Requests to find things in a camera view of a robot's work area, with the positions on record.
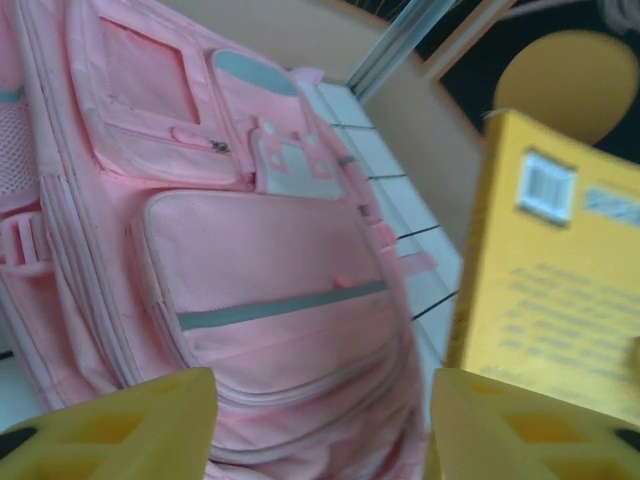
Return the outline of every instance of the yellow plastic piece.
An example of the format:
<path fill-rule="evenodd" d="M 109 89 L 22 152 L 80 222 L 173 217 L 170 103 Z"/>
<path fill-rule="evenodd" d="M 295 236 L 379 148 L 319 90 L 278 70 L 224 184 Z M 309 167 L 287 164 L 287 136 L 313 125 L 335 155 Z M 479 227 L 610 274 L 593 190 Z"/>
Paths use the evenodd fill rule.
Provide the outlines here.
<path fill-rule="evenodd" d="M 36 417 L 2 480 L 201 480 L 217 413 L 210 369 L 185 370 Z"/>
<path fill-rule="evenodd" d="M 640 479 L 640 452 L 615 434 L 637 427 L 513 385 L 438 370 L 431 414 L 429 480 L 434 465 L 455 480 Z"/>

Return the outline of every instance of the white label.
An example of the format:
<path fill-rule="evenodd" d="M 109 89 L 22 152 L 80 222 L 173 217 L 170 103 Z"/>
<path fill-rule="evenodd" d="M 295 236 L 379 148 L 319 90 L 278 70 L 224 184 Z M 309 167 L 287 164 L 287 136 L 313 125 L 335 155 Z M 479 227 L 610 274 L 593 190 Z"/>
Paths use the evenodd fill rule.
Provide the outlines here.
<path fill-rule="evenodd" d="M 524 158 L 517 203 L 556 223 L 571 219 L 576 173 L 539 153 Z"/>

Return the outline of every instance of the strap buckle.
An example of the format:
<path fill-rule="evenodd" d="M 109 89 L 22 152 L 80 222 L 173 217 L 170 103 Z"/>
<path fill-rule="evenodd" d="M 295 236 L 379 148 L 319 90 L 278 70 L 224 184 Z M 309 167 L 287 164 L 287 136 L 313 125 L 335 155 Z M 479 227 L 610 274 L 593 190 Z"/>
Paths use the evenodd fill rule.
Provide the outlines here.
<path fill-rule="evenodd" d="M 0 271 L 37 277 L 53 271 L 42 212 L 19 213 L 0 224 Z"/>

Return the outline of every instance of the front pocket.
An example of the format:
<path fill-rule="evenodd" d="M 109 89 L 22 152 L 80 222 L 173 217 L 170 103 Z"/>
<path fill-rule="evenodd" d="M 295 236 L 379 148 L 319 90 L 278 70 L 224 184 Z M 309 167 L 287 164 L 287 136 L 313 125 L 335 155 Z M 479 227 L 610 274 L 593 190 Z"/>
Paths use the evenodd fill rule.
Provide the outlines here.
<path fill-rule="evenodd" d="M 386 284 L 376 282 L 178 320 L 227 398 L 264 404 L 318 395 L 375 366 L 391 349 L 392 317 Z"/>
<path fill-rule="evenodd" d="M 174 191 L 153 197 L 131 231 L 159 328 L 237 401 L 291 400 L 344 381 L 384 357 L 395 335 L 366 227 L 339 204 Z"/>
<path fill-rule="evenodd" d="M 76 2 L 67 45 L 78 107 L 99 164 L 170 184 L 229 186 L 237 144 L 189 34 L 118 0 Z"/>

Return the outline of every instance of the gray trim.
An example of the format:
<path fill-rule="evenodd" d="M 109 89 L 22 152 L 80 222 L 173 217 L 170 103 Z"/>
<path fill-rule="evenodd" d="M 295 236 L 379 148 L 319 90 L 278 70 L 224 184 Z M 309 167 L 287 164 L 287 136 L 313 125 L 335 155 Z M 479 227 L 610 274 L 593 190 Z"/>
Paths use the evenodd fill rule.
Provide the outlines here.
<path fill-rule="evenodd" d="M 331 292 L 305 295 L 256 305 L 242 305 L 240 307 L 211 312 L 179 313 L 178 321 L 180 322 L 182 331 L 194 330 L 196 328 L 222 327 L 224 325 L 247 322 L 258 318 L 293 313 L 307 308 L 321 307 L 323 305 L 364 297 L 385 290 L 387 290 L 387 283 L 385 281 L 377 281 L 355 287 L 332 290 Z"/>
<path fill-rule="evenodd" d="M 24 85 L 14 91 L 0 90 L 0 103 L 16 103 L 24 95 Z"/>
<path fill-rule="evenodd" d="M 216 53 L 213 63 L 216 68 L 256 87 L 286 97 L 298 96 L 291 79 L 266 63 L 229 51 Z"/>
<path fill-rule="evenodd" d="M 348 157 L 343 157 L 338 160 L 338 163 L 341 167 L 346 167 L 353 162 L 357 162 L 356 158 L 353 155 L 349 155 Z"/>

